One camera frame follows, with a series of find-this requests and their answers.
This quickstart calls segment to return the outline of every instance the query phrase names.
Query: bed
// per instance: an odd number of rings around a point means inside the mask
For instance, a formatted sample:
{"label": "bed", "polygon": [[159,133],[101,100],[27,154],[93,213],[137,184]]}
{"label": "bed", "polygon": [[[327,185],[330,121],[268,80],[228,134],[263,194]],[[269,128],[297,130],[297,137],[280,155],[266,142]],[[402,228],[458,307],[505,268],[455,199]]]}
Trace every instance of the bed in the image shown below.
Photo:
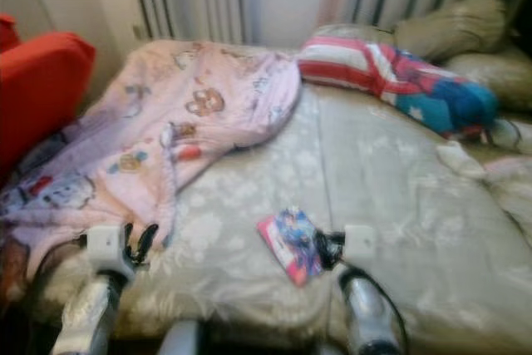
{"label": "bed", "polygon": [[[377,254],[361,266],[402,310],[414,353],[532,352],[532,248],[482,184],[440,163],[441,141],[373,97],[305,84],[276,137],[180,193],[175,237],[125,291],[116,336],[159,337],[199,318],[263,343],[345,346],[340,269],[296,288],[256,231],[298,205],[324,230],[377,230]],[[80,253],[37,281],[34,317],[59,323],[89,273]]]}

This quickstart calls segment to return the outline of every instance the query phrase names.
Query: pink blanket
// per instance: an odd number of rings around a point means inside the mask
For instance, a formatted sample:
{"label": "pink blanket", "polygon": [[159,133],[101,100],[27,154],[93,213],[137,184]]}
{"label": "pink blanket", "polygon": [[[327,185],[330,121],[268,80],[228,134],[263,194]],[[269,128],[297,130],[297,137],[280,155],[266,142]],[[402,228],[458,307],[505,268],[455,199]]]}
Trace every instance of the pink blanket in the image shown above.
{"label": "pink blanket", "polygon": [[0,195],[0,299],[20,298],[48,251],[94,224],[132,222],[138,236],[156,223],[162,244],[177,191],[228,151],[274,135],[298,88],[295,61],[277,52],[174,41],[133,52],[106,94],[29,154]]}

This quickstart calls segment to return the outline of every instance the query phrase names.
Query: red cushion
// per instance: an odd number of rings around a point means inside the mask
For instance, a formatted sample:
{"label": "red cushion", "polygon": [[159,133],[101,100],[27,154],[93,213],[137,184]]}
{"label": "red cushion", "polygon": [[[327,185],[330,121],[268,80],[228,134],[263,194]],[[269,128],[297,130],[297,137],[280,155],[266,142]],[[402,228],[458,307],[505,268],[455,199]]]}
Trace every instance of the red cushion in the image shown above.
{"label": "red cushion", "polygon": [[7,14],[0,13],[0,53],[13,49],[20,44],[15,19]]}
{"label": "red cushion", "polygon": [[72,33],[49,33],[0,57],[0,184],[17,161],[73,120],[95,49]]}

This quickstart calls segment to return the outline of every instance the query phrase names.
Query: striped pillow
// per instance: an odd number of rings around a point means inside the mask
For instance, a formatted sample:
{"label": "striped pillow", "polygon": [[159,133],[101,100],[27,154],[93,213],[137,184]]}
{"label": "striped pillow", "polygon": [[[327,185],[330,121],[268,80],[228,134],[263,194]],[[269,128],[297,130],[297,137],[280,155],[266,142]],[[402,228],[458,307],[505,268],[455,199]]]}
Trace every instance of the striped pillow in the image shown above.
{"label": "striped pillow", "polygon": [[369,91],[375,74],[365,44],[345,37],[313,37],[299,54],[299,71],[312,83]]}

